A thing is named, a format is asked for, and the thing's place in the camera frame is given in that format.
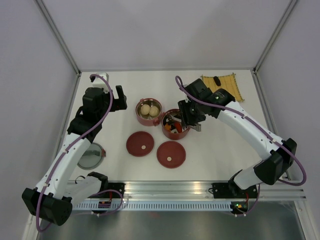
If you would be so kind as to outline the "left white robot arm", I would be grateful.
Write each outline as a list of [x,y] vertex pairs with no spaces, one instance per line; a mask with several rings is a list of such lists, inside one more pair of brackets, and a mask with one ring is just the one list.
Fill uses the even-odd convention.
[[57,226],[63,225],[71,216],[73,207],[87,198],[104,198],[109,192],[123,198],[121,192],[109,188],[106,175],[94,171],[80,183],[68,187],[73,171],[102,129],[108,113],[126,110],[128,107],[122,86],[117,85],[115,89],[117,98],[114,98],[112,91],[106,93],[103,88],[89,87],[85,91],[82,106],[70,122],[60,152],[52,165],[34,188],[23,191],[22,200],[35,216],[39,232],[43,232],[40,227],[42,220]]

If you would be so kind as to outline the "red salmon nigiri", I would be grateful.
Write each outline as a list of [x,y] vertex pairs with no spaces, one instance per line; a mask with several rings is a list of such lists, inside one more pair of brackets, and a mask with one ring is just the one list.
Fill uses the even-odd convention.
[[183,128],[180,122],[175,121],[174,122],[174,127],[177,130],[178,133],[182,133],[183,132]]

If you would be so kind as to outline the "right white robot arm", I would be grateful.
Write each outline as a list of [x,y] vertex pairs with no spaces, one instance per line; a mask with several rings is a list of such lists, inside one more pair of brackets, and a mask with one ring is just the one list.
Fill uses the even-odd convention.
[[228,181],[228,192],[241,197],[248,188],[261,183],[274,185],[294,162],[297,143],[289,138],[268,131],[257,123],[225,89],[215,92],[206,87],[201,79],[183,85],[175,77],[179,89],[186,99],[178,102],[181,124],[201,131],[201,122],[211,116],[232,128],[257,152],[260,160],[253,166],[241,169]]

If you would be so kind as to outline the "round bun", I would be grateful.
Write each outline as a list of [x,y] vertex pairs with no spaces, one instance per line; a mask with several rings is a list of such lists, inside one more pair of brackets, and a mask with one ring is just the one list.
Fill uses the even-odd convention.
[[150,116],[156,117],[159,115],[159,113],[160,113],[160,110],[157,106],[153,105],[150,107],[150,112],[149,112]]
[[142,115],[148,115],[149,114],[149,112],[150,112],[150,109],[151,109],[151,107],[148,105],[148,104],[143,104],[141,107],[140,107],[140,113],[142,114]]

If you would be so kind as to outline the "metal tongs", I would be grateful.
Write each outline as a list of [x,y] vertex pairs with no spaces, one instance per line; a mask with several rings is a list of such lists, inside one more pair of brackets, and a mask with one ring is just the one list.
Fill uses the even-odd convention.
[[176,129],[175,126],[174,126],[175,122],[180,122],[180,124],[182,126],[182,129],[183,129],[183,132],[185,132],[187,130],[190,130],[190,129],[193,129],[193,130],[195,130],[197,132],[201,131],[201,125],[200,124],[197,123],[196,125],[185,125],[183,123],[182,116],[178,112],[168,113],[166,115],[166,124],[171,125],[171,132],[173,131],[173,129]]

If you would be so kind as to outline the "orange shrimp sushi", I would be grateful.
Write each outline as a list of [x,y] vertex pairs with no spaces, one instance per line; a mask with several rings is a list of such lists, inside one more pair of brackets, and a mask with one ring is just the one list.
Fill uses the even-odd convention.
[[170,125],[170,124],[167,124],[167,123],[166,123],[166,124],[164,125],[164,128],[165,128],[167,131],[169,131],[169,132],[171,131],[171,125]]

